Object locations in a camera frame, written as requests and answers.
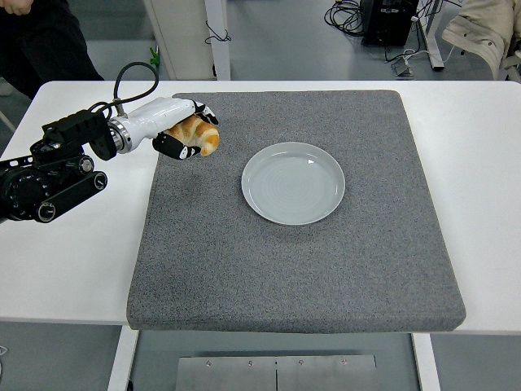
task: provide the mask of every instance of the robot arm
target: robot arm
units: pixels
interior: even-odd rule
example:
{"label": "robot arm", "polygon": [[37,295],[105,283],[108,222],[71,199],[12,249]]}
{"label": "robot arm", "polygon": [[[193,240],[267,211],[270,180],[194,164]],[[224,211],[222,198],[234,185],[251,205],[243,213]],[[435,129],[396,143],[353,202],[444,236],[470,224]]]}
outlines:
{"label": "robot arm", "polygon": [[[30,147],[30,156],[0,161],[0,223],[7,219],[51,222],[102,191],[107,175],[94,171],[94,161],[85,155],[84,144],[102,160],[135,150],[145,138],[153,139],[157,151],[176,159],[198,152],[197,147],[183,145],[164,130],[192,115],[216,125],[217,119],[206,105],[189,99],[158,98],[128,115],[123,112],[122,103],[155,89],[159,78],[152,70],[155,84],[145,94],[125,100],[115,97],[113,103],[96,103],[89,110],[44,125],[44,135]],[[107,119],[103,110],[114,106],[118,116]]]}
{"label": "robot arm", "polygon": [[212,110],[203,103],[189,99],[157,98],[129,114],[113,117],[109,122],[118,153],[136,149],[145,138],[153,138],[154,148],[174,159],[185,159],[198,152],[187,154],[188,147],[175,138],[162,134],[166,129],[192,115],[217,125],[219,122]]}

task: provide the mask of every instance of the white table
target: white table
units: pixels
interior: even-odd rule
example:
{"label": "white table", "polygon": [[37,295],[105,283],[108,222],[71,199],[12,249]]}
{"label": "white table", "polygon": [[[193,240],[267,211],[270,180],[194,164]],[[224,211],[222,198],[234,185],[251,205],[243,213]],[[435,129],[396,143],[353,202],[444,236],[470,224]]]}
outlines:
{"label": "white table", "polygon": [[[150,84],[124,82],[120,97]],[[110,81],[43,86],[2,159],[28,155],[42,137],[42,125],[111,100],[112,88]],[[125,109],[180,92],[381,89],[397,90],[409,117],[466,305],[466,320],[455,332],[521,334],[519,84],[165,81]],[[48,225],[0,225],[0,321],[127,324],[127,293],[157,152],[146,140],[108,162],[85,151],[107,174],[106,190]]]}

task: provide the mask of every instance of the beige jacket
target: beige jacket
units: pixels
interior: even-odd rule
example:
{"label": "beige jacket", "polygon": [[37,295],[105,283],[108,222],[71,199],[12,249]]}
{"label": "beige jacket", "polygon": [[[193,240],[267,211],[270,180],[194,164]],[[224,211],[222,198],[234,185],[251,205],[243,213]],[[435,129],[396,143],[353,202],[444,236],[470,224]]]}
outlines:
{"label": "beige jacket", "polygon": [[481,56],[497,80],[511,42],[521,40],[521,0],[466,0],[441,37]]}

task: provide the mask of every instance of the croissant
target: croissant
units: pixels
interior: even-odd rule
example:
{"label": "croissant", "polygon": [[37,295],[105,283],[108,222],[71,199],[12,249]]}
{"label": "croissant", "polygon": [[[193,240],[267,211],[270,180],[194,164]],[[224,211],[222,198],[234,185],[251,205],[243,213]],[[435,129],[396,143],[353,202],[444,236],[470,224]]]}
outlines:
{"label": "croissant", "polygon": [[189,147],[201,148],[202,156],[210,155],[219,145],[217,128],[204,122],[198,116],[189,116],[184,121],[167,129],[165,133]]}

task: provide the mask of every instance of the floor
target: floor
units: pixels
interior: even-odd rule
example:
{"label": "floor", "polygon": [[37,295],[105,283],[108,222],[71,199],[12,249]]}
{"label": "floor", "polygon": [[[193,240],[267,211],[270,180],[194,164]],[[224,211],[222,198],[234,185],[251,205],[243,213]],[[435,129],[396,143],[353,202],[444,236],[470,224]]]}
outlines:
{"label": "floor", "polygon": [[[150,59],[155,46],[151,24],[140,0],[78,0],[72,10],[81,22],[94,65],[106,80],[114,80],[130,61]],[[228,0],[232,79],[234,80],[395,80],[385,63],[382,47],[361,46],[327,26],[323,14],[332,0]],[[445,3],[441,25],[458,13]],[[438,40],[446,58],[451,46]],[[411,31],[405,47],[416,49]],[[390,48],[394,56],[403,48]],[[426,54],[409,60],[414,80],[491,80],[482,59],[455,50],[445,70],[434,72]],[[164,67],[160,68],[166,80]],[[132,72],[127,80],[149,79],[146,70]],[[16,127],[30,100],[12,91],[0,96],[0,111]],[[11,131],[0,121],[0,153]],[[0,323],[2,356],[0,391],[103,390],[107,387],[116,351],[119,327],[88,327]],[[433,348],[443,390],[521,389],[521,336],[433,336]],[[143,333],[132,373],[135,389],[173,389],[176,360],[191,354],[256,352],[367,352],[378,354],[387,365],[387,388],[417,390],[410,341],[404,335],[277,336],[229,333]]]}

